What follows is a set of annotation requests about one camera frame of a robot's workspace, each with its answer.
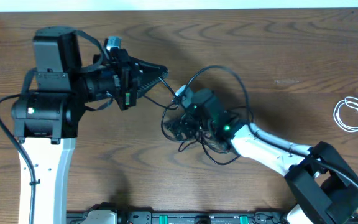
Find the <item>wood grain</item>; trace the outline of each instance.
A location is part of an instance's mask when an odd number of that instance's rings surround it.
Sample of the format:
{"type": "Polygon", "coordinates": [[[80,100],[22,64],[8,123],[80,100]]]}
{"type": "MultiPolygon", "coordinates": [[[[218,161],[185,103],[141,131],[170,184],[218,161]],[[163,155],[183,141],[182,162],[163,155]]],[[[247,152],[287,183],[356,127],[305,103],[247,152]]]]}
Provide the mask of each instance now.
{"type": "MultiPolygon", "coordinates": [[[[358,9],[0,13],[0,97],[19,92],[34,67],[34,32],[62,24],[99,40],[122,37],[131,56],[166,65],[174,89],[207,65],[231,67],[250,92],[257,124],[295,142],[330,142],[358,173],[358,133],[343,132],[332,119],[340,99],[358,97],[358,9]]],[[[97,50],[80,44],[90,63],[97,50]]],[[[200,76],[194,88],[215,89],[226,106],[244,101],[221,72],[200,76]]],[[[171,97],[162,85],[148,95],[161,103],[171,97]]],[[[11,103],[0,109],[9,127],[11,103]]],[[[257,162],[219,167],[199,146],[177,152],[160,132],[161,113],[139,100],[125,112],[114,105],[84,115],[69,210],[102,201],[155,210],[286,210],[295,203],[284,179],[257,162]]],[[[19,177],[17,152],[0,129],[0,223],[17,222],[19,177]]]]}

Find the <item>white cable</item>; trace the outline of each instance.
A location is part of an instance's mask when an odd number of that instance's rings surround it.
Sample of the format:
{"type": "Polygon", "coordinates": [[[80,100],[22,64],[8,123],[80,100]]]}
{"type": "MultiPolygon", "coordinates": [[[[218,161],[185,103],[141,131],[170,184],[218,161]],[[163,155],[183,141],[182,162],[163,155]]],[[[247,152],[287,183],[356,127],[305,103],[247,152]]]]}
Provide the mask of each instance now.
{"type": "Polygon", "coordinates": [[[354,133],[354,132],[358,132],[358,126],[346,125],[345,123],[343,123],[343,121],[341,120],[341,117],[339,115],[339,112],[341,110],[341,106],[343,106],[343,105],[346,105],[346,106],[348,106],[350,108],[353,108],[353,109],[358,111],[358,103],[356,103],[354,101],[349,101],[348,99],[353,99],[353,100],[358,101],[358,98],[356,98],[356,97],[352,97],[352,96],[345,97],[345,100],[341,100],[336,104],[336,106],[334,108],[333,116],[334,116],[335,123],[340,128],[342,128],[344,131],[347,131],[349,133],[354,133]]]}

